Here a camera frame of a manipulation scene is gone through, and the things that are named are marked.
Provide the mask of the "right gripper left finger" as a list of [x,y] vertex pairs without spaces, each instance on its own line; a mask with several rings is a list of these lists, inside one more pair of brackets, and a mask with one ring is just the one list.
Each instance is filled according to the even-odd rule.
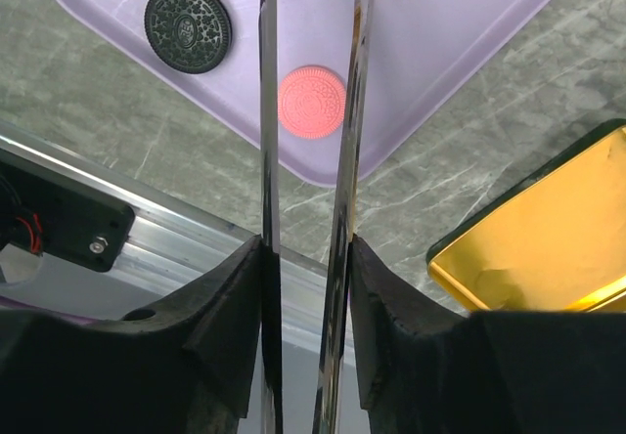
[[5,433],[234,433],[260,327],[261,241],[119,321],[1,315]]

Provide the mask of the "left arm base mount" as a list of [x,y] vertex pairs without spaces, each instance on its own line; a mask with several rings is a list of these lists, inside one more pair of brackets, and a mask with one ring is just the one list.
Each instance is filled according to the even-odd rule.
[[1,152],[1,246],[44,253],[107,272],[126,243],[129,204],[8,152]]

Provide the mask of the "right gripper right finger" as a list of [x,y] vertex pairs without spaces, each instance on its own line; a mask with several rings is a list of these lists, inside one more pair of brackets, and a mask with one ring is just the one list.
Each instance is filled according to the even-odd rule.
[[621,313],[460,316],[350,246],[360,403],[375,433],[621,433]]

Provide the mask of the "metal tongs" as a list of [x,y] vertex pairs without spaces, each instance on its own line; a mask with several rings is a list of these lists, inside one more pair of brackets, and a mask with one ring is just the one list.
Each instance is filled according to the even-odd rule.
[[[333,232],[314,406],[315,433],[339,427],[340,382],[347,322],[350,243],[354,235],[359,155],[375,0],[354,0],[353,31]],[[278,0],[260,0],[258,51],[262,191],[261,432],[284,430],[280,220],[278,188]]]

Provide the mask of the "black sandwich cookie bottom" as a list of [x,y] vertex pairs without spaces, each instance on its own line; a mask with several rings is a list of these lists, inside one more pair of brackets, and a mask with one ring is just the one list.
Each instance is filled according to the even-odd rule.
[[232,21],[221,0],[148,0],[144,29],[156,55],[188,74],[217,68],[234,40]]

